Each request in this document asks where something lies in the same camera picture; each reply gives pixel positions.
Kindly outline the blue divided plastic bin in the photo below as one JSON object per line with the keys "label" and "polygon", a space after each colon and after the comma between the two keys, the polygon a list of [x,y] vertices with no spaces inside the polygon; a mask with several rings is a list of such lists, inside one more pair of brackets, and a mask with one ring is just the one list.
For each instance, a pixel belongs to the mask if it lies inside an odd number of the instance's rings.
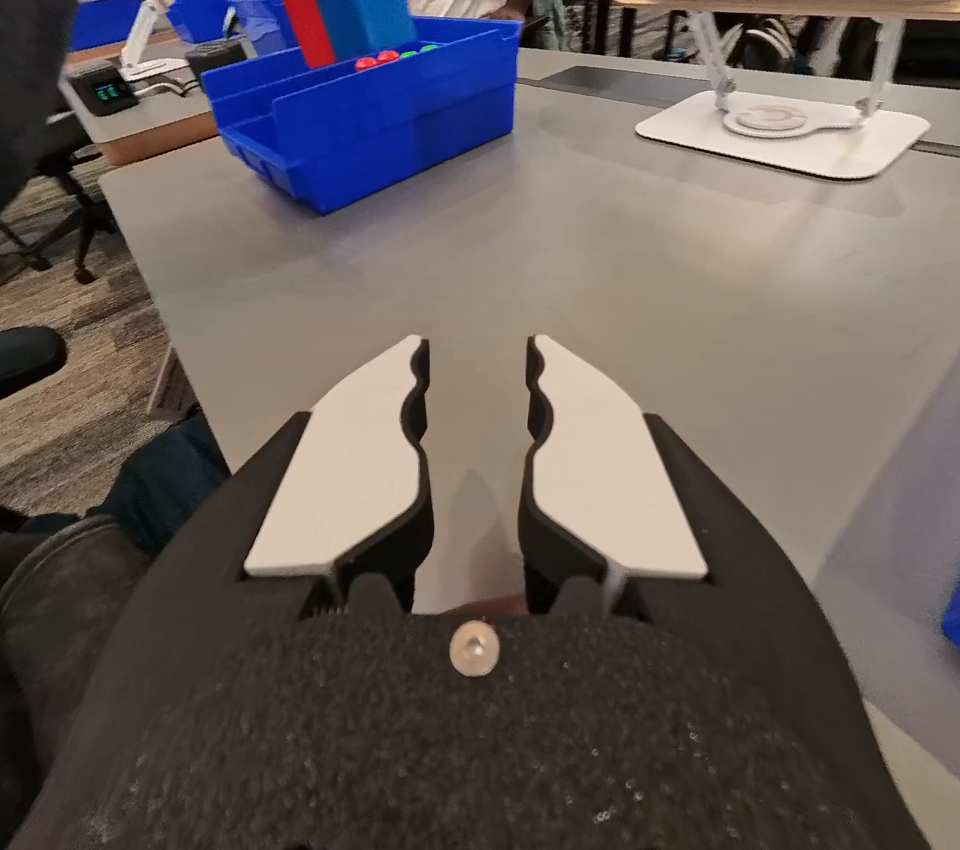
{"label": "blue divided plastic bin", "polygon": [[297,49],[206,76],[227,150],[321,215],[506,136],[514,126],[522,25],[414,18],[440,47],[356,73],[311,69]]}

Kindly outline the printed paper sheet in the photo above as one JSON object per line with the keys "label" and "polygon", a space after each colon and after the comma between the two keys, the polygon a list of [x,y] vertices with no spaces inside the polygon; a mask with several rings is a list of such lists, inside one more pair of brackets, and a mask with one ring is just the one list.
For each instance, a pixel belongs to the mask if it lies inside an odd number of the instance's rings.
{"label": "printed paper sheet", "polygon": [[147,417],[156,422],[184,420],[199,406],[194,388],[173,344],[169,344],[160,364],[147,405]]}

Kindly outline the black cylindrical container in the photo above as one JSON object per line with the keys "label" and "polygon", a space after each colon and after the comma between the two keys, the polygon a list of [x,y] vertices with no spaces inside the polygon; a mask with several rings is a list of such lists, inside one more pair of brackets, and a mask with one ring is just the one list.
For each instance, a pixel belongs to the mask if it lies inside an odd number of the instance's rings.
{"label": "black cylindrical container", "polygon": [[250,59],[247,45],[242,39],[220,38],[200,44],[191,44],[184,51],[184,60],[194,76],[198,88],[206,92],[207,75]]}

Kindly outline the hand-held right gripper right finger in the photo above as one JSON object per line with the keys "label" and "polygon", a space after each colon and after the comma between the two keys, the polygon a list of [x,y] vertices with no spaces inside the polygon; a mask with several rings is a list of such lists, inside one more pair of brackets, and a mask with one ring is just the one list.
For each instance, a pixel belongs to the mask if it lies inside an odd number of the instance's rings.
{"label": "hand-held right gripper right finger", "polygon": [[639,404],[546,334],[526,341],[527,431],[517,534],[526,608],[575,579],[615,611],[640,581],[699,584],[710,569]]}

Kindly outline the black office chair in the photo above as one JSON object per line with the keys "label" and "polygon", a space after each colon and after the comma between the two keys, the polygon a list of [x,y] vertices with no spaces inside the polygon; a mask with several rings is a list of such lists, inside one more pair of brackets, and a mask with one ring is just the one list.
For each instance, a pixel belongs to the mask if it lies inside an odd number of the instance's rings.
{"label": "black office chair", "polygon": [[65,106],[48,117],[40,141],[42,144],[32,178],[39,176],[54,181],[78,206],[44,237],[31,244],[19,237],[6,222],[1,223],[2,237],[12,243],[13,252],[23,258],[29,267],[43,271],[52,266],[44,256],[44,251],[70,234],[78,232],[73,276],[77,283],[89,285],[95,280],[87,266],[90,244],[97,233],[116,234],[118,227],[106,199],[102,196],[90,196],[78,182],[74,171],[79,165],[95,160],[100,154],[86,153],[93,147],[93,142],[74,111]]}

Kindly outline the black charger green display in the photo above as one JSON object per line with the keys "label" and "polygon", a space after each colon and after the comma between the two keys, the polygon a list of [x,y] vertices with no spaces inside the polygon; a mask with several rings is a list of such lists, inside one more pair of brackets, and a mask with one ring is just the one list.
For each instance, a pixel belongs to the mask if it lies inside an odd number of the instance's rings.
{"label": "black charger green display", "polygon": [[83,107],[96,117],[132,109],[140,102],[136,90],[108,60],[93,60],[74,69],[67,82]]}

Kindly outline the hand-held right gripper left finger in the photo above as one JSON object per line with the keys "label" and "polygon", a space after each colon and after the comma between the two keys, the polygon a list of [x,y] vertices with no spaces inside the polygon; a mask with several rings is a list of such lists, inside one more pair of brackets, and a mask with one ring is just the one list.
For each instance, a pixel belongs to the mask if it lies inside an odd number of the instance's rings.
{"label": "hand-held right gripper left finger", "polygon": [[345,605],[355,580],[378,575],[412,610],[435,533],[423,448],[429,383],[429,341],[412,334],[314,405],[246,555],[246,577],[321,580]]}

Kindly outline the grey desk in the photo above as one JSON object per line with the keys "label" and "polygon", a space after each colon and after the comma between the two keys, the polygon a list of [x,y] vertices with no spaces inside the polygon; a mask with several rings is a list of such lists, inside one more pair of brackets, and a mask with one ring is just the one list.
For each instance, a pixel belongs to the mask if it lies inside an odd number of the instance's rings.
{"label": "grey desk", "polygon": [[238,469],[409,335],[430,343],[435,538],[414,607],[522,589],[526,341],[660,415],[815,587],[897,784],[958,848],[958,106],[830,184],[643,141],[681,67],[523,51],[514,130],[330,216],[219,139],[104,189]]}

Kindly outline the person's blue jeans leg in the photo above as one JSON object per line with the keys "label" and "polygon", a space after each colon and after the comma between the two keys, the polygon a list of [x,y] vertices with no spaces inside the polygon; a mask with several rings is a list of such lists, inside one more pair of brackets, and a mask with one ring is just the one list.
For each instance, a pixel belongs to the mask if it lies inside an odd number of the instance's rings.
{"label": "person's blue jeans leg", "polygon": [[86,516],[114,520],[156,557],[231,474],[206,415],[194,409],[132,453]]}

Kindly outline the person's black shoe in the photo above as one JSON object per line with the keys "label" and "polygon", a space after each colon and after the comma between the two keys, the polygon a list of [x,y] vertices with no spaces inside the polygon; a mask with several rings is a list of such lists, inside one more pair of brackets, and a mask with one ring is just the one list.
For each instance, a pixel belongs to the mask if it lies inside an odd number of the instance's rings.
{"label": "person's black shoe", "polygon": [[19,326],[1,331],[1,399],[60,371],[67,362],[65,339],[45,326]]}

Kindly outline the striped bag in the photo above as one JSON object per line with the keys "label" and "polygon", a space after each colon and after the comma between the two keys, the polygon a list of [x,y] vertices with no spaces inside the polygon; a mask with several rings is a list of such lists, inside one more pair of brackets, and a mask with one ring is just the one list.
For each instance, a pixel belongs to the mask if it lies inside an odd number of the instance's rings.
{"label": "striped bag", "polygon": [[796,49],[781,17],[749,16],[736,44],[739,69],[770,73],[793,71]]}

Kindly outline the red tall toy block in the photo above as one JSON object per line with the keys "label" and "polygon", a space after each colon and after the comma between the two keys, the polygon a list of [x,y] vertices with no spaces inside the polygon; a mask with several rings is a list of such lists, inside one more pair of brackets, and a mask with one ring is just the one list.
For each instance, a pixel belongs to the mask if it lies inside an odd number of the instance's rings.
{"label": "red tall toy block", "polygon": [[308,67],[334,64],[337,56],[317,0],[282,0],[291,28]]}

